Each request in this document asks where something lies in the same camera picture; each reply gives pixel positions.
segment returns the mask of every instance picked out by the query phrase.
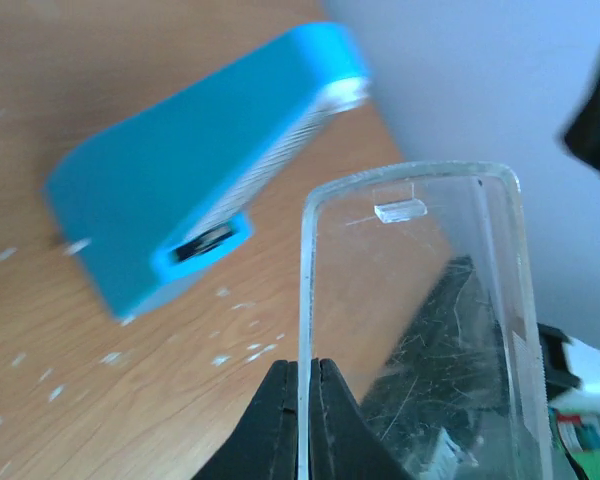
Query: clear plastic case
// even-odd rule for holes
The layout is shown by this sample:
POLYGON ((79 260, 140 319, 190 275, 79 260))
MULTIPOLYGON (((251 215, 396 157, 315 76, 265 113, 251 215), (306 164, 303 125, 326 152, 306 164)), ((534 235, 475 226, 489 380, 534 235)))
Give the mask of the clear plastic case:
POLYGON ((519 187, 506 167, 405 163, 314 190, 302 232, 299 478, 312 357, 417 479, 551 479, 519 187))

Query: black clamp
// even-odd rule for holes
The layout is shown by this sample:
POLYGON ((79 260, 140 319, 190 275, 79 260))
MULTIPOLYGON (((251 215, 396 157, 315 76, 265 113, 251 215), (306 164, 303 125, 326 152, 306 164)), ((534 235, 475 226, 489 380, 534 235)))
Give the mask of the black clamp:
MULTIPOLYGON (((298 364, 275 362, 231 436, 194 480, 295 480, 298 364)), ((311 480, 411 480, 371 432, 333 360, 313 360, 311 480)))

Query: wooden desk surface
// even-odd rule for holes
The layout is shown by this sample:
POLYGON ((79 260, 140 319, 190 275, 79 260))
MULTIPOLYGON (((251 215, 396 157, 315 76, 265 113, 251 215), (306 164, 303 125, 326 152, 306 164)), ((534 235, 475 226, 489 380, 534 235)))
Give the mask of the wooden desk surface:
POLYGON ((87 136, 321 15, 305 0, 0 2, 0 478, 190 478, 271 362, 296 357, 306 195, 401 161, 371 106, 266 189, 248 244, 126 327, 62 255, 40 187, 87 136), (276 348, 246 362, 255 343, 276 348))

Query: blue plastic case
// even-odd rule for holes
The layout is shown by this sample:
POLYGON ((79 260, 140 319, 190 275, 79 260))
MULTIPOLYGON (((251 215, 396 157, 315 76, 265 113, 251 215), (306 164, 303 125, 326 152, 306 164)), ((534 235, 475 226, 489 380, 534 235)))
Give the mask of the blue plastic case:
POLYGON ((46 195, 113 315, 172 300, 242 245, 244 208, 367 78, 342 27, 300 26, 69 153, 46 195))

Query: white wall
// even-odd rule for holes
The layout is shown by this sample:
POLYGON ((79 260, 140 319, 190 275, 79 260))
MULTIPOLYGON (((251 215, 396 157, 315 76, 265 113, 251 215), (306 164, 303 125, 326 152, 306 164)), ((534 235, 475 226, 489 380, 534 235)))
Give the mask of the white wall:
POLYGON ((325 0, 409 160, 510 165, 538 320, 600 348, 600 175, 557 137, 600 53, 600 0, 325 0))

